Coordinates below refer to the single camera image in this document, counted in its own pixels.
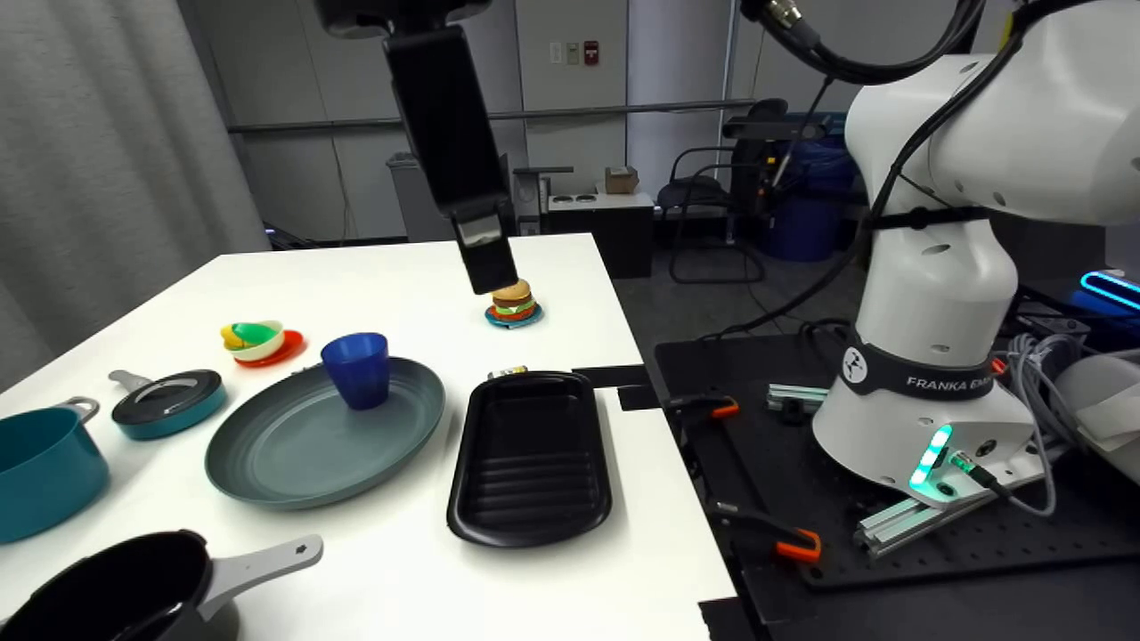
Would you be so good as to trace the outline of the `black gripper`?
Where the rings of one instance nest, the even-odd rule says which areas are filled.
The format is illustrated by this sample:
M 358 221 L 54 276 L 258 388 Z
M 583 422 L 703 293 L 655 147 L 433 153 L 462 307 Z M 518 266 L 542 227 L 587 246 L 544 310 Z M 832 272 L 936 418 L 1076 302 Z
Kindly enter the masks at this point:
M 448 25 L 386 44 L 392 89 L 434 208 L 452 221 L 479 295 L 518 286 L 510 186 L 468 34 Z

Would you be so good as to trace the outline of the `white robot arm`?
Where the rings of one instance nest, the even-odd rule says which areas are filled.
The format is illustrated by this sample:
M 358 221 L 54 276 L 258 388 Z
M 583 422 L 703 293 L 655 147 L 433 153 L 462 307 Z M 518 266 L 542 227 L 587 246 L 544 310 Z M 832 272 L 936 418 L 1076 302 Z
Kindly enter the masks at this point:
M 954 0 L 903 63 L 834 52 L 796 0 L 740 0 L 791 57 L 853 83 L 845 142 L 871 187 L 866 293 L 837 381 L 813 418 L 845 469 L 924 501 L 951 459 L 1032 482 L 1032 412 L 986 370 L 1017 295 L 989 221 L 1131 223 L 1140 210 L 1140 0 L 1018 0 L 989 57 L 963 44 L 986 0 Z

